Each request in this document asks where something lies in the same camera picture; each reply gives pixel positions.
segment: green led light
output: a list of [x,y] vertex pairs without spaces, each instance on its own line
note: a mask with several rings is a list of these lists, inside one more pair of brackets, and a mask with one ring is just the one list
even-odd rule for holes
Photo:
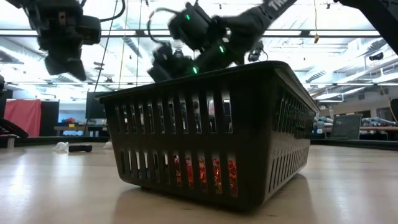
[[192,71],[197,74],[198,73],[198,69],[196,67],[192,67]]
[[224,50],[224,47],[223,47],[223,46],[219,46],[219,48],[220,48],[220,52],[221,52],[221,53],[225,53],[225,50]]

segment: table surface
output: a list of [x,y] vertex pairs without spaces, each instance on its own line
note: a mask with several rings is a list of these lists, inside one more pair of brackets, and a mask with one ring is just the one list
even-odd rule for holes
[[0,149],[0,223],[398,223],[398,152],[312,146],[306,168],[243,215],[126,184],[102,146]]

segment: ceiling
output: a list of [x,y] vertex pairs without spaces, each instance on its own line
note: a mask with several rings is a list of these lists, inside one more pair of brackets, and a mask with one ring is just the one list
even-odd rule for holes
[[[109,30],[109,28],[112,30],[146,29],[149,14],[154,9],[167,7],[180,11],[184,8],[185,2],[181,0],[148,0],[147,6],[145,1],[130,0],[127,2],[125,13],[113,22],[112,27],[110,22],[104,22],[101,26],[103,30]],[[235,16],[261,2],[261,0],[199,0],[201,7],[209,16]],[[315,30],[317,27],[319,33],[324,30],[328,30],[327,32],[346,30],[345,37],[335,38],[330,33],[329,37],[322,37],[317,44],[314,44],[314,39],[311,37],[265,37],[262,41],[268,58],[265,54],[262,54],[260,60],[287,62],[296,71],[299,79],[306,83],[304,86],[314,97],[324,95],[326,91],[345,91],[341,88],[333,90],[333,87],[323,86],[322,84],[316,85],[318,83],[365,82],[364,80],[371,82],[371,79],[369,81],[370,73],[366,73],[367,70],[381,64],[388,67],[391,63],[395,63],[396,54],[389,49],[382,39],[359,37],[361,35],[358,34],[364,30],[374,30],[360,11],[334,3],[332,0],[317,0],[315,2],[317,16],[315,16],[313,0],[298,0],[271,25],[270,29]],[[87,0],[84,11],[86,15],[90,16],[110,17],[115,3],[115,0]],[[118,2],[116,10],[119,11],[120,8],[121,3]],[[167,29],[167,23],[172,16],[172,14],[163,12],[156,14],[152,21],[152,29]],[[30,28],[24,12],[13,8],[6,1],[0,1],[0,30],[10,32],[10,30],[23,31],[26,29]],[[170,37],[161,39],[172,41]],[[107,42],[108,46],[104,54],[104,47]],[[148,37],[134,36],[124,39],[111,37],[109,40],[102,38],[99,45],[83,46],[81,59],[89,82],[95,82],[98,78],[98,69],[96,69],[98,66],[95,63],[101,63],[103,55],[105,55],[104,70],[101,72],[99,82],[105,82],[108,78],[111,78],[114,83],[101,85],[97,91],[113,91],[151,83],[152,79],[147,74],[147,70],[152,66],[152,51],[156,48],[157,44],[153,43]],[[199,55],[198,52],[193,52],[187,46],[183,46],[182,50],[185,55],[192,57]],[[52,91],[59,91],[59,88],[72,89],[73,91],[67,91],[70,92],[72,98],[78,98],[78,95],[79,97],[82,96],[81,94],[74,95],[73,92],[93,91],[92,85],[80,83],[67,74],[51,77],[44,69],[43,57],[45,54],[39,50],[35,37],[18,37],[17,35],[5,37],[5,35],[0,35],[0,52],[14,59],[14,62],[11,63],[0,61],[0,74],[4,76],[7,82],[76,83],[62,86],[28,83],[28,85],[33,85],[33,87],[29,87],[30,90],[43,91],[43,89],[48,88]],[[368,59],[368,56],[379,52],[384,52],[383,60],[370,61]],[[354,79],[348,78],[359,72],[365,73]],[[379,70],[372,71],[372,73],[372,78],[383,75]],[[122,84],[128,83],[128,85],[120,85],[119,82],[122,82]]]

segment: wall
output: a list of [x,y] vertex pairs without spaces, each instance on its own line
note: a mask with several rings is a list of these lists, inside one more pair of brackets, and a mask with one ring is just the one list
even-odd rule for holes
[[[376,110],[379,108],[389,107],[389,100],[398,98],[398,86],[389,86],[389,94],[380,95],[378,91],[365,92],[365,99],[359,100],[358,94],[354,94],[352,98],[346,98],[344,103],[331,105],[334,114],[352,113],[357,111],[371,111],[371,116],[376,117]],[[322,110],[320,116],[328,116],[329,110]]]

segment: white ceiling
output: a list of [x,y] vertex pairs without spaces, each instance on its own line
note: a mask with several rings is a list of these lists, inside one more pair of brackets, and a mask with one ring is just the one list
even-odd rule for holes
[[[116,22],[127,29],[146,29],[149,14],[158,7],[167,7],[174,10],[182,10],[186,1],[183,0],[159,0],[149,1],[146,6],[145,1],[130,0],[127,3],[127,10]],[[261,3],[261,0],[199,0],[200,5],[210,16],[235,16],[239,13]],[[333,0],[317,0],[317,27],[318,29],[339,29],[339,30],[373,30],[369,21],[356,9],[344,7],[334,3]],[[87,0],[84,8],[85,14],[99,18],[112,16],[114,0]],[[153,18],[153,29],[166,29],[167,22],[172,14],[160,12]],[[103,30],[109,29],[110,22],[102,23]],[[0,29],[29,29],[29,23],[22,10],[13,8],[6,1],[0,1]],[[315,8],[313,0],[298,0],[284,15],[276,20],[271,29],[310,29],[315,30]],[[33,37],[8,37],[8,40],[15,44],[25,47],[32,52],[41,54],[39,46]],[[151,68],[152,51],[157,47],[149,38],[132,38],[138,46],[142,58],[137,60],[137,55],[120,38],[110,38],[104,58],[103,75],[112,77],[114,82],[133,82],[143,85],[152,81],[147,74]],[[84,46],[82,61],[92,80],[98,76],[94,62],[101,62],[104,54],[106,39],[102,39],[99,45]],[[269,60],[281,60],[287,62],[295,71],[298,77],[303,77],[316,65],[329,62],[333,58],[341,55],[348,49],[348,44],[354,38],[322,38],[317,44],[313,39],[306,38],[265,38],[264,50],[268,53]],[[185,55],[197,56],[188,47],[183,47]],[[351,75],[352,70],[345,71]],[[32,78],[26,74],[26,80]]]

